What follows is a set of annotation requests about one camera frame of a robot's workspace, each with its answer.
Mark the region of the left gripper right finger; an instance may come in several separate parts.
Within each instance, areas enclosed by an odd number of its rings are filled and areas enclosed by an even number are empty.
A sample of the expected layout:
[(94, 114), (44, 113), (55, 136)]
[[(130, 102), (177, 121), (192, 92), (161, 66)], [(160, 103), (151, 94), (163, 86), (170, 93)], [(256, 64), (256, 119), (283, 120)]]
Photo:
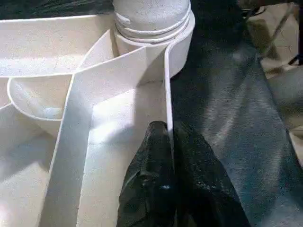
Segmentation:
[(179, 222), (194, 227), (250, 226), (224, 166), (203, 135), (174, 122), (173, 136)]

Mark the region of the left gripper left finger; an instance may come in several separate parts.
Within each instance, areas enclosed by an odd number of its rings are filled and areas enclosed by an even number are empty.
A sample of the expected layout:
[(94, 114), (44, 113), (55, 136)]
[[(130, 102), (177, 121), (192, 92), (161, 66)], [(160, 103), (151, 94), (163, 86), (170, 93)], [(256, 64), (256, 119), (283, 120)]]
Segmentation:
[(167, 125), (153, 121), (126, 171), (119, 195), (117, 226), (172, 227), (175, 194)]

